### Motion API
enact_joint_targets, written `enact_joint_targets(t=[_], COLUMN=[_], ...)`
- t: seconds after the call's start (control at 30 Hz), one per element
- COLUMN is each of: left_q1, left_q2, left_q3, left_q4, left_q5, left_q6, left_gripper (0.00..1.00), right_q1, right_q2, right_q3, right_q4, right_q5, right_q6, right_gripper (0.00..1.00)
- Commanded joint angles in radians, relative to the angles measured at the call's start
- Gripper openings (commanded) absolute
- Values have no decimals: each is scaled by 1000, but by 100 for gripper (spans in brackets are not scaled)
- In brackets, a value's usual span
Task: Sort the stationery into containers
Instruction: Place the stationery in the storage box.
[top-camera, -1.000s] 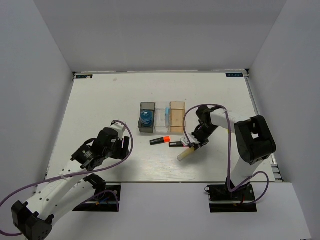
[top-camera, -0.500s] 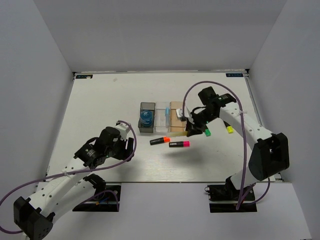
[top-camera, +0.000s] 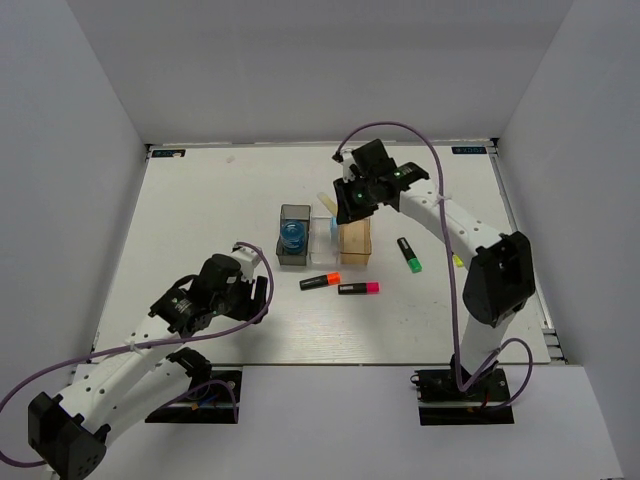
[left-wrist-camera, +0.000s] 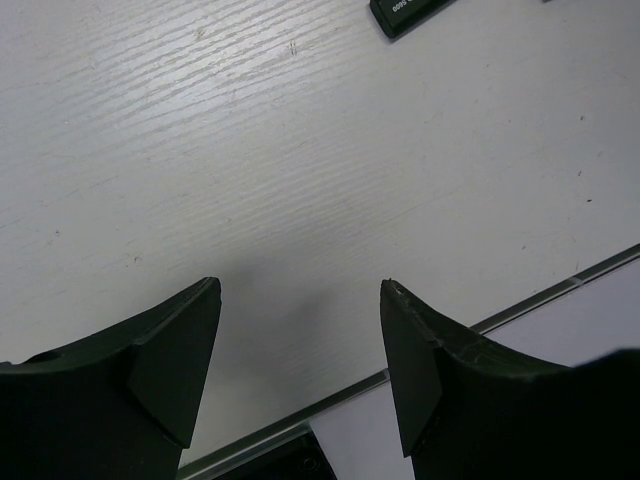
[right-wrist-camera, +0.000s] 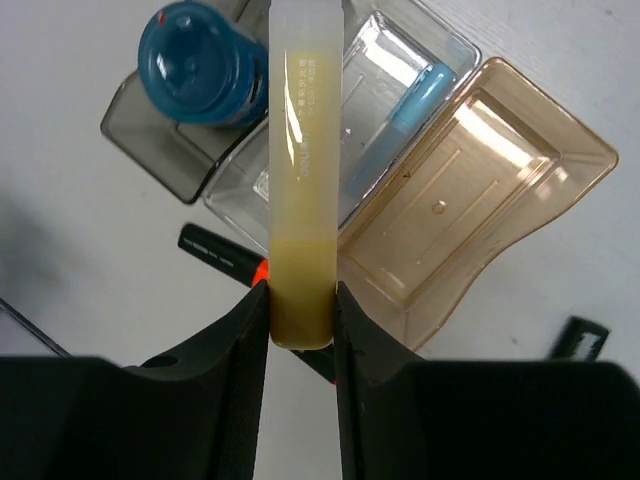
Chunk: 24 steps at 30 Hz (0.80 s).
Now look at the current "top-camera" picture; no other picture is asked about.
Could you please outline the blue tape roll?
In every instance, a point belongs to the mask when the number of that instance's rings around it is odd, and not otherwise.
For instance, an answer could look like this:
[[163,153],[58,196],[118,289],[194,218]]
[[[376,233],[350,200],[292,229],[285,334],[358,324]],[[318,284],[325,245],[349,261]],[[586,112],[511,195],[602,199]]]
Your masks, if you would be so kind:
[[306,224],[301,220],[286,220],[280,227],[280,243],[284,251],[298,254],[304,250],[307,233]]

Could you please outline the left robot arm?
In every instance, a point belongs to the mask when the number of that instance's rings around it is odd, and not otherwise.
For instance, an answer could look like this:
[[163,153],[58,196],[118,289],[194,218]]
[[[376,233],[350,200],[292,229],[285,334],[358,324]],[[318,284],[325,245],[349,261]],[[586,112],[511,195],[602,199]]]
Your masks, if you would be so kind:
[[182,399],[199,399],[228,384],[187,342],[203,338],[216,317],[260,322],[272,297],[272,276],[255,273],[264,256],[236,243],[214,254],[199,273],[177,280],[150,307],[121,353],[103,355],[80,380],[28,406],[28,443],[61,479],[85,479],[108,447],[150,413]]

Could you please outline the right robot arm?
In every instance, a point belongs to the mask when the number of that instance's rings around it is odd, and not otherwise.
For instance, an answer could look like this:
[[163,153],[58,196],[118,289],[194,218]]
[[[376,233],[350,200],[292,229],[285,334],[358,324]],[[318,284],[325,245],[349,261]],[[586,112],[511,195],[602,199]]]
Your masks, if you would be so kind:
[[333,182],[337,221],[352,223],[373,215],[381,205],[416,221],[442,241],[446,254],[458,255],[467,270],[457,291],[453,260],[448,259],[452,302],[453,390],[472,399],[488,385],[488,371],[515,338],[509,324],[535,293],[529,239],[478,220],[447,197],[443,185],[424,172],[395,170],[377,178],[339,178]]

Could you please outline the green capped black highlighter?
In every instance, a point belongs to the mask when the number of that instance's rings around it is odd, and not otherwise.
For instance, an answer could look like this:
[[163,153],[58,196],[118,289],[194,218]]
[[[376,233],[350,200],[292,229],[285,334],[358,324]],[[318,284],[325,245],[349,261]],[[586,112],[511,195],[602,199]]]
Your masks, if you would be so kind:
[[400,237],[396,240],[398,247],[400,248],[403,257],[409,266],[412,273],[419,273],[422,271],[422,265],[418,260],[415,252],[409,245],[407,239],[405,237]]

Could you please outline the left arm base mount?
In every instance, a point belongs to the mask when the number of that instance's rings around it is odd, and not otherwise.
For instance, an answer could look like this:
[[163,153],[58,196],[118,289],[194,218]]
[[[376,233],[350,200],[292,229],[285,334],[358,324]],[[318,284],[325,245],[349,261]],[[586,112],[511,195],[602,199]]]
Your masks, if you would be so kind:
[[240,413],[243,371],[241,369],[213,370],[211,378],[226,383],[201,388],[196,393],[169,406],[157,409],[144,420],[147,424],[233,425],[237,423],[233,400]]

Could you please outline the pink capped black highlighter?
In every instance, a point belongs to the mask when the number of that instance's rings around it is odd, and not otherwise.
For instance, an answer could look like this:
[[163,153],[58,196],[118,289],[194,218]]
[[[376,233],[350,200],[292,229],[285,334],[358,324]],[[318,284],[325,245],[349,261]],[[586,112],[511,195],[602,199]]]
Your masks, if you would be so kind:
[[339,295],[372,295],[379,292],[380,284],[378,282],[358,282],[338,286]]

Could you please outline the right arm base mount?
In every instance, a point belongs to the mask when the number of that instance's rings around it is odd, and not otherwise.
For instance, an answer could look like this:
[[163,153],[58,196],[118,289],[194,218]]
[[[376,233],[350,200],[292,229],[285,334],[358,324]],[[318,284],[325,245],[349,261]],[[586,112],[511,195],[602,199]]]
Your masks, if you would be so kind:
[[457,390],[448,369],[416,370],[415,387],[421,426],[481,426],[515,423],[511,406],[498,409],[511,394],[503,369],[496,369],[466,392]]

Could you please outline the orange capped black highlighter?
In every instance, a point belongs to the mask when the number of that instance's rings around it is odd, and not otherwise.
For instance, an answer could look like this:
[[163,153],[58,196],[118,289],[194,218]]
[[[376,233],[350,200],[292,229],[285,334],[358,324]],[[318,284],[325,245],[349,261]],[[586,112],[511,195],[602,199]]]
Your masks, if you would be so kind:
[[319,276],[303,279],[299,281],[299,287],[302,291],[324,288],[328,286],[338,285],[341,282],[339,272],[330,272]]

